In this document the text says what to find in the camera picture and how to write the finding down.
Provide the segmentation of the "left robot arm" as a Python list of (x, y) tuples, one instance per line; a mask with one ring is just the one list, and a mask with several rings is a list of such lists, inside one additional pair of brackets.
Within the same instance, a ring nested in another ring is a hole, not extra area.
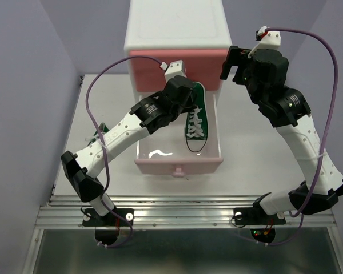
[(139, 140), (175, 121), (192, 107), (194, 83), (184, 76), (167, 81), (162, 91), (140, 100), (124, 118), (107, 133), (97, 131), (94, 142), (75, 153), (61, 156), (66, 178), (80, 200), (89, 203), (96, 218), (104, 225), (115, 220), (115, 205), (106, 193), (107, 185), (98, 180), (109, 163)]

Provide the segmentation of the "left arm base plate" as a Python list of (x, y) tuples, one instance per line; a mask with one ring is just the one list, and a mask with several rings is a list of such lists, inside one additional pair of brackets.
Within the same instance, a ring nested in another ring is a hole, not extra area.
[[(84, 227), (127, 227), (127, 224), (118, 220), (117, 217), (108, 213), (105, 216), (99, 216), (93, 208), (81, 208), (83, 213), (82, 225)], [(115, 212), (126, 219), (131, 225), (133, 225), (134, 210), (132, 208), (117, 208)]]

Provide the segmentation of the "pink front drawer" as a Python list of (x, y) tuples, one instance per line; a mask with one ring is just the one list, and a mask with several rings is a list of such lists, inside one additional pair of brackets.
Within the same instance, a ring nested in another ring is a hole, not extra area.
[[(187, 78), (202, 83), (206, 91), (217, 91), (220, 89), (220, 74), (227, 53), (227, 49), (178, 49), (132, 50), (130, 55), (148, 55), (167, 64), (182, 60)], [(135, 90), (140, 93), (159, 91), (166, 83), (160, 65), (151, 59), (131, 59), (129, 74), (133, 76)]]

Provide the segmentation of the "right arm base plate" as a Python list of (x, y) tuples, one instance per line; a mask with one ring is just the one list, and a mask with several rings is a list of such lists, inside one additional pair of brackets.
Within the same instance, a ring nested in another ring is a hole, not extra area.
[(234, 209), (232, 217), (235, 225), (284, 225), (286, 224), (285, 218), (280, 219), (277, 214), (267, 215), (263, 209), (256, 207), (240, 207)]

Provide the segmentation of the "light pink drawer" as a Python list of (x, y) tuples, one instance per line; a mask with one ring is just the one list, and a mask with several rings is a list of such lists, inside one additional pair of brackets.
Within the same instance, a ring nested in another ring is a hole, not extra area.
[(208, 92), (205, 96), (209, 133), (204, 149), (190, 152), (185, 143), (186, 114), (137, 143), (135, 164), (143, 174), (171, 175), (182, 167), (185, 176), (214, 173), (223, 162), (217, 122), (218, 95)]

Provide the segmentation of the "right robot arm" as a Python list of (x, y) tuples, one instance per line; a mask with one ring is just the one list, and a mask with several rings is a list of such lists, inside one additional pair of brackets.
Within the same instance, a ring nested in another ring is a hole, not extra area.
[(252, 103), (286, 141), (305, 178), (294, 190), (268, 192), (251, 207), (238, 208), (241, 216), (237, 223), (265, 224), (279, 212), (313, 215), (332, 208), (343, 195), (343, 175), (320, 148), (324, 139), (316, 132), (305, 97), (285, 84), (288, 59), (275, 49), (252, 51), (230, 46), (222, 80), (232, 67), (237, 69), (233, 82), (246, 87)]

